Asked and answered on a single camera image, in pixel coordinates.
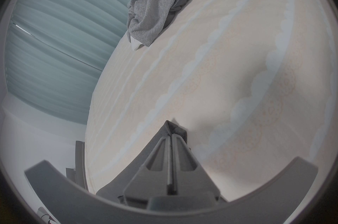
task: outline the white fabric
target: white fabric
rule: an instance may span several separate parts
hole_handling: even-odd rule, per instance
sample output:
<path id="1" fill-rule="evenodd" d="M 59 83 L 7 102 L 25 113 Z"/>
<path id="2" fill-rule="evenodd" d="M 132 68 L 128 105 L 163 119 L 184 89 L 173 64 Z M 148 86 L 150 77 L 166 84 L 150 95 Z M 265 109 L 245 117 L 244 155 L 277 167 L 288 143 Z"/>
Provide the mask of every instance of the white fabric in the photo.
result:
<path id="1" fill-rule="evenodd" d="M 171 120 L 227 200 L 301 156 L 319 167 L 306 203 L 337 155 L 335 43 L 326 0 L 190 0 L 149 48 L 124 36 L 92 97 L 90 192 Z"/>
<path id="2" fill-rule="evenodd" d="M 135 51 L 139 48 L 142 43 L 136 39 L 134 39 L 132 36 L 130 36 L 130 42 L 132 44 L 132 50 Z"/>

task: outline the mattress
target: mattress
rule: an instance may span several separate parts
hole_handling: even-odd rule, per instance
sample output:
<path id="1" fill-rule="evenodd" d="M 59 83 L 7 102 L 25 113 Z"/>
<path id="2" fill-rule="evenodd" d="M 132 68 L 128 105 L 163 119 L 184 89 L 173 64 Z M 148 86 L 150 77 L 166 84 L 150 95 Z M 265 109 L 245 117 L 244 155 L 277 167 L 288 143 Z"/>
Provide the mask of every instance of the mattress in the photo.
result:
<path id="1" fill-rule="evenodd" d="M 326 0 L 190 0 L 149 47 L 124 36 L 93 93 L 86 176 L 96 193 L 166 120 L 229 201 L 294 157 L 337 155 L 337 21 Z"/>

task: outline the blue fabric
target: blue fabric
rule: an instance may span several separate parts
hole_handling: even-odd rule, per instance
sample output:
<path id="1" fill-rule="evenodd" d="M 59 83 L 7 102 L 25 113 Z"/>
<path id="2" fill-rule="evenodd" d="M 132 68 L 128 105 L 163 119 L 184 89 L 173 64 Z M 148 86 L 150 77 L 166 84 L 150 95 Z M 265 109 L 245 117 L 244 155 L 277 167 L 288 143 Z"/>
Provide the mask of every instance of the blue fabric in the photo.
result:
<path id="1" fill-rule="evenodd" d="M 6 38 L 8 91 L 86 124 L 96 83 L 127 30 L 128 2 L 18 0 Z"/>

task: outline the green curtain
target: green curtain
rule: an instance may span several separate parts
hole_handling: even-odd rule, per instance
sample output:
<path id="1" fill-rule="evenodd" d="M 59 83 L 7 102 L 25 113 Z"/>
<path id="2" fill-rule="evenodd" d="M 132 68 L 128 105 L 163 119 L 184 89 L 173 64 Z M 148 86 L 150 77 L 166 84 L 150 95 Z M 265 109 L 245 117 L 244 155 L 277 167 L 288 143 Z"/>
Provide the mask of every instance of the green curtain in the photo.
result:
<path id="1" fill-rule="evenodd" d="M 86 124 L 97 80 L 126 32 L 129 0 L 18 0 L 8 29 L 8 91 Z"/>

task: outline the gray towel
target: gray towel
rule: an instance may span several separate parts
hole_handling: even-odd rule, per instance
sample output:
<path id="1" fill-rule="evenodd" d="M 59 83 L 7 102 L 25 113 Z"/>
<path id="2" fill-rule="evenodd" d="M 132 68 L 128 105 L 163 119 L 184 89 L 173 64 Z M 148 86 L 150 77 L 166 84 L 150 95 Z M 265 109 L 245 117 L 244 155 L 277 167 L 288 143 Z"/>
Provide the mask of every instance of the gray towel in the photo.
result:
<path id="1" fill-rule="evenodd" d="M 130 0 L 127 36 L 149 47 L 162 31 L 175 0 Z"/>

